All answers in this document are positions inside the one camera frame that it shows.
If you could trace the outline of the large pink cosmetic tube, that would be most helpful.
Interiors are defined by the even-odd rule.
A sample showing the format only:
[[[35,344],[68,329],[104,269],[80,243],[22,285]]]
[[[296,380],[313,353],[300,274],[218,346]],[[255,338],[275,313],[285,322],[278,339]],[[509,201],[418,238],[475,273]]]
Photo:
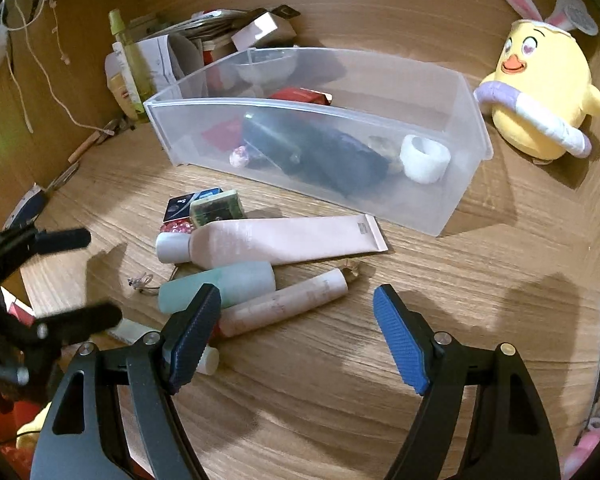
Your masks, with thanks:
[[[386,252],[374,217],[358,216],[215,221],[190,233],[156,238],[162,263],[193,263],[203,269],[247,261],[273,266]]]

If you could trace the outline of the red tea packet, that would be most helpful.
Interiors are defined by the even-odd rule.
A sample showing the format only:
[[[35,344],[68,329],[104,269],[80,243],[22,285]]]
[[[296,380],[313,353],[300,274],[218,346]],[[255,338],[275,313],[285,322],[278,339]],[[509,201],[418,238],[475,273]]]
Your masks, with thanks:
[[[332,94],[303,87],[286,87],[271,93],[270,100],[291,101],[304,104],[332,105]],[[250,125],[268,126],[282,122],[288,110],[247,110],[242,117],[220,122],[201,133],[201,139],[221,153],[233,151],[245,144],[245,133]]]

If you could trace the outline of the dark green glass bottle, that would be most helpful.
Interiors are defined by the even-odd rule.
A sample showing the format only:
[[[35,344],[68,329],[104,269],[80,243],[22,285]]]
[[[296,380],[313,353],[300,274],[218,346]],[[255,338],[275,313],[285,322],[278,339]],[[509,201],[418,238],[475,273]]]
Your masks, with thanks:
[[[248,126],[245,141],[287,176],[343,196],[376,188],[388,176],[388,158],[350,134],[297,114],[273,125]]]

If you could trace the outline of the small white vial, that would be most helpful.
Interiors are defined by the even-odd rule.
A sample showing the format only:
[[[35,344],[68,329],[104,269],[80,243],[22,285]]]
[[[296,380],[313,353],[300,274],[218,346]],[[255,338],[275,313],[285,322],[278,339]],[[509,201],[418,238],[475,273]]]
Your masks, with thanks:
[[[213,375],[220,364],[220,352],[210,346],[204,348],[182,347],[169,351],[161,350],[164,362],[164,374],[171,380],[186,382],[196,373]]]

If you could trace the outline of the red round candy tin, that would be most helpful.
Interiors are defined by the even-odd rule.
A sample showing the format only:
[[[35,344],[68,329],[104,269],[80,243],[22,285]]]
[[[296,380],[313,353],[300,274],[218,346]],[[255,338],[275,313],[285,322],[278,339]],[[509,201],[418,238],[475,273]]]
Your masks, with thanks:
[[[176,219],[164,222],[160,228],[161,233],[184,233],[190,234],[195,226],[189,218]]]

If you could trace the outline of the blue card pack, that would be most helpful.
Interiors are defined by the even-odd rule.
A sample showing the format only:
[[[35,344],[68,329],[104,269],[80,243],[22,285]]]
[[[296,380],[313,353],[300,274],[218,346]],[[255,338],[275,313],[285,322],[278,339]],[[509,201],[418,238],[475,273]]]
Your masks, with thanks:
[[[206,190],[171,197],[166,204],[163,222],[168,223],[188,218],[191,203],[195,200],[202,200],[203,198],[218,195],[222,192],[222,188],[207,188]]]

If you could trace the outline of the pale green bottle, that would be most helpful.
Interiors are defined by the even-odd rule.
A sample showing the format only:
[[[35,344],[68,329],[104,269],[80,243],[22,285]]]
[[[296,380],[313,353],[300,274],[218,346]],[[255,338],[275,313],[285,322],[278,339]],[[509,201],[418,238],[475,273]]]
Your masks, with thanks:
[[[275,274],[268,262],[240,262],[162,284],[158,291],[158,309],[164,314],[184,311],[205,284],[219,289],[222,309],[276,291]]]

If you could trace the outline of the white green label tube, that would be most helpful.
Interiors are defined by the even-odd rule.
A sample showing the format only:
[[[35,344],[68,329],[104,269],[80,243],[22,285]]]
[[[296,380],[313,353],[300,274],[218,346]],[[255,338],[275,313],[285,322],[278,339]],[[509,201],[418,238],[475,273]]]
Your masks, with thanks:
[[[145,110],[143,107],[142,99],[140,98],[140,94],[138,93],[137,86],[135,84],[135,80],[131,70],[131,65],[126,59],[124,45],[120,41],[116,41],[112,44],[112,48],[114,49],[114,56],[116,57],[118,65],[120,67],[120,73],[124,80],[126,91],[129,93],[129,97],[134,106],[136,116],[138,118],[141,118],[145,115]]]

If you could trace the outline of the green small box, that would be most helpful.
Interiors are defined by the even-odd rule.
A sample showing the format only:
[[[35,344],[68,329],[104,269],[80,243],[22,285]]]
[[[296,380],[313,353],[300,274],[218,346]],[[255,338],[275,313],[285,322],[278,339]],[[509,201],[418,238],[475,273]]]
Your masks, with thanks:
[[[189,206],[189,220],[195,228],[201,228],[215,221],[245,218],[244,207],[235,190],[198,198]]]

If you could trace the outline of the white pink slim tube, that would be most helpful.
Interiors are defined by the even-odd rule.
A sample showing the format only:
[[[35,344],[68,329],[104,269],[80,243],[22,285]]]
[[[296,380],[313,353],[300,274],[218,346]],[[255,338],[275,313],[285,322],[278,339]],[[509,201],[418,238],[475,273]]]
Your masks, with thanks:
[[[215,336],[226,339],[294,318],[347,295],[343,270],[334,269],[315,278],[224,309]]]

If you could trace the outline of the white folded paper stack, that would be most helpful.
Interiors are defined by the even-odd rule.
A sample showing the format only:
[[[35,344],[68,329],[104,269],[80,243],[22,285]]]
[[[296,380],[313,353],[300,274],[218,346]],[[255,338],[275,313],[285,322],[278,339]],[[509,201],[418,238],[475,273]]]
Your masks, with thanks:
[[[175,99],[206,95],[208,88],[204,78],[193,76],[197,70],[204,68],[202,54],[181,34],[140,40],[136,44],[136,52],[142,58],[140,68],[144,71],[151,90],[143,100],[163,91]]]

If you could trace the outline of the white tape roll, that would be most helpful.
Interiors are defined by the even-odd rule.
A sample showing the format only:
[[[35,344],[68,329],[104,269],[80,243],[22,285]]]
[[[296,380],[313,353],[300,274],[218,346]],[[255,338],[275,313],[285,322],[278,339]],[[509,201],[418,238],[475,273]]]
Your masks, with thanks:
[[[402,142],[400,162],[404,174],[419,184],[433,184],[444,175],[451,161],[449,149],[434,140],[408,134]]]

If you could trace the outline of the stack of booklets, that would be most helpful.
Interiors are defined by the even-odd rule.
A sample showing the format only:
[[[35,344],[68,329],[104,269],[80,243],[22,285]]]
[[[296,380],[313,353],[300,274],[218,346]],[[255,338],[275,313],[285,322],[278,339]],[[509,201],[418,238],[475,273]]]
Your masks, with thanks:
[[[261,15],[267,13],[284,18],[285,20],[298,18],[301,15],[300,11],[286,4],[276,6],[272,10],[265,8],[253,10],[218,9],[193,14],[189,20],[158,30],[158,32],[147,36],[147,39],[180,34],[189,39],[209,40],[226,35],[229,32],[234,34],[234,32],[244,28],[256,18],[260,18]]]

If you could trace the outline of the clear plastic storage bin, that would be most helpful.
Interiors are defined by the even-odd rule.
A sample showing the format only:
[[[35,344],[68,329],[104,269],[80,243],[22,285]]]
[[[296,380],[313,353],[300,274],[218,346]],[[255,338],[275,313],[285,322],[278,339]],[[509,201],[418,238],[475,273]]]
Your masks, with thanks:
[[[465,78],[370,51],[249,49],[146,104],[175,165],[440,234],[493,148]]]

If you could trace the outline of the yellow chick bunny plush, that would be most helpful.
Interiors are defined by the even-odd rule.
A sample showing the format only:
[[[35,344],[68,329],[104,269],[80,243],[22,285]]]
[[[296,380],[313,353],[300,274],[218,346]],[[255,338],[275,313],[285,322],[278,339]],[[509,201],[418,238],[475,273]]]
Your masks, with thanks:
[[[474,96],[501,137],[538,162],[565,154],[587,158],[592,143],[580,129],[600,116],[600,90],[588,60],[571,33],[598,34],[583,0],[556,0],[543,18],[533,0],[505,0],[518,13],[494,72]]]

